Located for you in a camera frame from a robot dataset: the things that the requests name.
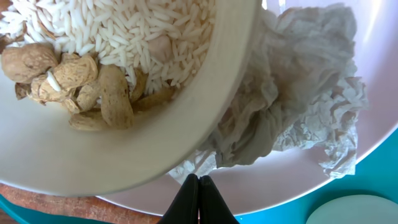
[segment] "crumpled paper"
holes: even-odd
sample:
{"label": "crumpled paper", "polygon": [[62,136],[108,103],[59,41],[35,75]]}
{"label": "crumpled paper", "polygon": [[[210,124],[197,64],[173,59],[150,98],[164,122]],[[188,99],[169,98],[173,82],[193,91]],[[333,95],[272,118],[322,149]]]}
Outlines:
{"label": "crumpled paper", "polygon": [[252,164],[271,150],[325,150],[325,174],[354,174],[355,122],[367,107],[354,77],[354,15],[342,4],[263,11],[249,64],[217,128],[187,160],[169,172],[189,173]]}

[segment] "crumpled tissue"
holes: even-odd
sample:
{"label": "crumpled tissue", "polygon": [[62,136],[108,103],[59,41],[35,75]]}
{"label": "crumpled tissue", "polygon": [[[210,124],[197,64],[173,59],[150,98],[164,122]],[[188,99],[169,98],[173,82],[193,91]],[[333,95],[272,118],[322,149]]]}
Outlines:
{"label": "crumpled tissue", "polygon": [[356,22],[350,8],[262,11],[248,67],[229,108],[207,140],[169,172],[249,165],[271,150],[322,148],[332,178],[354,174],[355,123],[368,106],[352,61]]}

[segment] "bowl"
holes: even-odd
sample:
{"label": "bowl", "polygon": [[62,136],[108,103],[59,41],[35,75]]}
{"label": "bowl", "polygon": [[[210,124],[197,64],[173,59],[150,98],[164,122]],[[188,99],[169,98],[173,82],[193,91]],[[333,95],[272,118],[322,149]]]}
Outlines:
{"label": "bowl", "polygon": [[204,64],[167,107],[127,131],[69,128],[59,105],[17,101],[0,74],[0,182],[51,195],[101,195],[144,184],[179,164],[216,126],[241,81],[261,1],[218,0]]}

